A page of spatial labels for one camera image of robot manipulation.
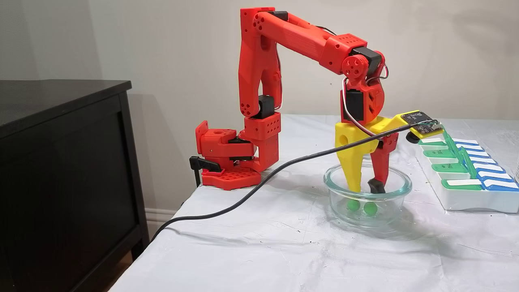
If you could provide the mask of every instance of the wall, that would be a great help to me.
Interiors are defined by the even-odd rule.
[[[145,204],[157,218],[194,189],[187,159],[196,154],[195,127],[203,120],[242,127],[240,7],[276,4],[382,51],[390,70],[384,115],[422,109],[434,117],[519,118],[515,0],[0,3],[0,78],[132,80]],[[279,54],[282,112],[338,114],[342,78],[285,48]]]

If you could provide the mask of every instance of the black dresser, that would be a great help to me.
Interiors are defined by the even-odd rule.
[[[95,291],[149,243],[129,81],[0,81],[0,291]]]

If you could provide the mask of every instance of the white wire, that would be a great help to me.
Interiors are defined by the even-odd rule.
[[[361,131],[363,131],[364,133],[368,134],[368,136],[374,136],[375,133],[373,133],[370,130],[364,128],[364,126],[362,126],[359,122],[357,122],[357,120],[355,120],[353,118],[353,116],[348,111],[348,108],[346,107],[346,79],[347,79],[347,77],[344,77],[344,79],[343,79],[343,106],[344,106],[344,111],[346,112],[346,115],[348,116],[348,118],[350,118],[351,122],[354,123],[359,129],[361,129]]]
[[[281,95],[281,102],[279,103],[279,106],[277,108],[275,108],[274,110],[279,111],[279,110],[281,110],[282,106],[283,106],[283,95]]]

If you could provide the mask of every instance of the clear glass bowl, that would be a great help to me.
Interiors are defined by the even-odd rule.
[[[348,183],[340,164],[324,173],[324,183],[328,187],[330,206],[335,215],[358,226],[376,227],[391,223],[400,216],[404,197],[413,185],[411,179],[396,168],[389,167],[386,193],[373,194],[367,182],[374,178],[373,164],[362,164],[361,192],[348,189]]]

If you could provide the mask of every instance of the black cable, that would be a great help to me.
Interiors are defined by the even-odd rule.
[[[331,34],[333,34],[333,35],[337,35],[337,34],[335,34],[333,31],[331,31],[331,30],[325,28],[324,26],[318,26],[318,25],[316,25],[316,27],[318,27],[318,28],[320,28],[320,29],[322,29],[322,30],[325,30],[325,31],[327,31],[327,32],[329,32],[329,33],[331,33]]]
[[[359,140],[357,142],[353,142],[353,143],[350,143],[350,144],[347,144],[347,145],[344,145],[344,146],[341,146],[341,147],[337,147],[337,148],[333,148],[333,149],[330,149],[330,150],[326,150],[326,151],[322,151],[322,152],[319,152],[319,153],[315,153],[315,154],[312,154],[312,155],[308,155],[308,156],[303,156],[303,157],[300,157],[300,158],[296,158],[294,160],[290,160],[289,162],[286,162],[284,163],[283,165],[281,165],[280,167],[274,169],[271,173],[269,173],[258,185],[256,185],[247,195],[245,195],[245,197],[243,197],[241,200],[239,200],[237,203],[235,203],[234,205],[226,208],[226,209],[223,209],[221,211],[218,211],[218,212],[215,212],[215,213],[212,213],[212,214],[207,214],[207,215],[201,215],[201,216],[184,216],[184,217],[176,217],[176,218],[173,218],[169,221],[167,221],[166,223],[162,224],[161,227],[159,227],[159,229],[157,230],[157,232],[155,233],[155,235],[153,235],[153,238],[150,242],[152,242],[156,237],[157,235],[162,231],[164,230],[169,224],[171,223],[174,223],[174,222],[177,222],[177,221],[183,221],[183,220],[201,220],[201,219],[209,219],[209,218],[214,218],[216,216],[220,216],[220,215],[223,215],[229,211],[232,211],[234,209],[236,209],[237,207],[239,207],[241,204],[243,204],[245,201],[247,201],[256,191],[258,191],[268,180],[270,180],[273,176],[275,176],[278,172],[282,171],[283,169],[291,166],[292,164],[296,164],[298,162],[302,162],[302,161],[306,161],[306,160],[310,160],[312,158],[317,158],[317,157],[321,157],[321,156],[325,156],[325,155],[328,155],[328,154],[332,154],[332,153],[335,153],[335,152],[339,152],[341,150],[344,150],[344,149],[348,149],[348,148],[351,148],[351,147],[355,147],[355,146],[358,146],[358,145],[361,145],[361,144],[364,144],[364,143],[367,143],[367,142],[370,142],[370,141],[373,141],[373,140],[376,140],[376,139],[379,139],[379,138],[382,138],[384,136],[388,136],[392,133],[396,133],[396,132],[401,132],[401,131],[405,131],[405,130],[408,130],[412,127],[415,127],[415,126],[418,126],[420,124],[423,124],[423,123],[428,123],[428,122],[431,122],[431,121],[423,121],[423,122],[420,122],[420,123],[415,123],[415,124],[408,124],[408,125],[404,125],[404,126],[401,126],[401,127],[398,127],[396,129],[393,129],[393,130],[389,130],[389,131],[386,131],[386,132],[382,132],[380,134],[376,134],[374,136],[371,136],[371,137],[367,137],[365,139],[362,139],[362,140]]]
[[[382,77],[382,76],[378,76],[378,77],[371,77],[369,78],[368,80],[366,80],[366,85],[369,85],[369,83],[375,79],[386,79],[388,76],[389,76],[389,68],[388,66],[386,65],[386,63],[384,63],[384,68],[386,68],[386,76]]]

